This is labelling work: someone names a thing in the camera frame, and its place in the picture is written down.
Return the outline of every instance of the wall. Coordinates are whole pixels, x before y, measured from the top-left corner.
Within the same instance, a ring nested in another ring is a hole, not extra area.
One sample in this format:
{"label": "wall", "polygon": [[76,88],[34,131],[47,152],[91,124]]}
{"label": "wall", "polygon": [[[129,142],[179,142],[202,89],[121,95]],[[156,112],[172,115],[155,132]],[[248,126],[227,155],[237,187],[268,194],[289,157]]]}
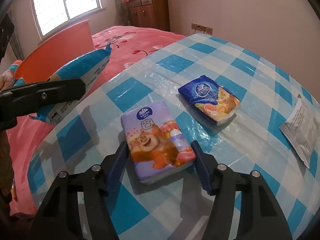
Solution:
{"label": "wall", "polygon": [[171,31],[191,23],[266,58],[320,102],[320,21],[307,0],[169,0]]}
{"label": "wall", "polygon": [[[105,10],[94,12],[82,17],[80,20],[90,20],[89,26],[92,34],[117,25],[115,0],[100,0]],[[16,17],[16,29],[24,56],[28,56],[41,41],[33,16],[31,0],[14,0],[12,5]]]}
{"label": "wall", "polygon": [[4,58],[0,63],[0,74],[7,70],[7,68],[17,60],[16,56],[13,53],[10,43],[8,44],[7,50],[5,51]]}

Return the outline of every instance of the blue and white bag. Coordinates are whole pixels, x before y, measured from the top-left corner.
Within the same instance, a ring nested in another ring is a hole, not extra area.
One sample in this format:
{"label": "blue and white bag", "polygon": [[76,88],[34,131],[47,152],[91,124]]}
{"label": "blue and white bag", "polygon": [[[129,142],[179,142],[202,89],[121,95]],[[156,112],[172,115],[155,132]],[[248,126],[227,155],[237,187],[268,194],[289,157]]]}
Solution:
{"label": "blue and white bag", "polygon": [[[97,49],[77,57],[58,69],[50,77],[49,82],[80,78],[86,85],[83,99],[106,67],[110,60],[110,54],[111,47],[107,45],[105,49]],[[41,107],[37,112],[36,119],[49,124],[58,124],[81,100]]]}

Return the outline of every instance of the vinda logo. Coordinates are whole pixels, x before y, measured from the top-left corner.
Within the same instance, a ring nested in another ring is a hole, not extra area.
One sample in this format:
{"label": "vinda logo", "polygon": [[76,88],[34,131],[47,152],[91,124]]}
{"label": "vinda logo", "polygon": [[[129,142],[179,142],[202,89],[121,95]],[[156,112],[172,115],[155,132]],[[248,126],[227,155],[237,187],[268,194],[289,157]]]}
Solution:
{"label": "vinda logo", "polygon": [[196,85],[196,88],[195,88],[196,94],[201,98],[206,97],[210,91],[211,91],[211,87],[206,83],[200,83]]}
{"label": "vinda logo", "polygon": [[143,120],[148,116],[152,115],[152,109],[150,107],[144,107],[137,112],[137,118]]}

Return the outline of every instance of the brown cloth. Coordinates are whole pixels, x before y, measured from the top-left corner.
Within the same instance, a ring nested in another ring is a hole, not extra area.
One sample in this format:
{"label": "brown cloth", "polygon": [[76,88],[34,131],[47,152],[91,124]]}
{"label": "brown cloth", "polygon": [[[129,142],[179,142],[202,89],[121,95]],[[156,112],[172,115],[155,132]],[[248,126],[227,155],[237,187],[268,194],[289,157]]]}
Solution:
{"label": "brown cloth", "polygon": [[13,167],[10,157],[10,145],[5,131],[0,132],[0,190],[4,196],[11,192],[13,183]]}

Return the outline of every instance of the pink bedspread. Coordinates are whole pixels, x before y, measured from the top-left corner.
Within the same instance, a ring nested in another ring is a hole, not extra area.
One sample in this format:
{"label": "pink bedspread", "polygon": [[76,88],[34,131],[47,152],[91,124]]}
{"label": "pink bedspread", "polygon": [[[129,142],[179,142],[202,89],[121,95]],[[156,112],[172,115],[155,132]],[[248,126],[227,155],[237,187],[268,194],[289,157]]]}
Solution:
{"label": "pink bedspread", "polygon": [[[104,48],[106,44],[111,43],[112,53],[110,62],[88,95],[140,59],[183,39],[184,36],[156,29],[114,26],[93,35],[92,38],[96,48]],[[10,203],[11,214],[17,212],[36,213],[28,186],[27,171],[34,150],[53,127],[53,125],[30,119],[28,116],[22,116],[18,117],[16,127],[7,130],[18,197],[18,202],[13,200]]]}

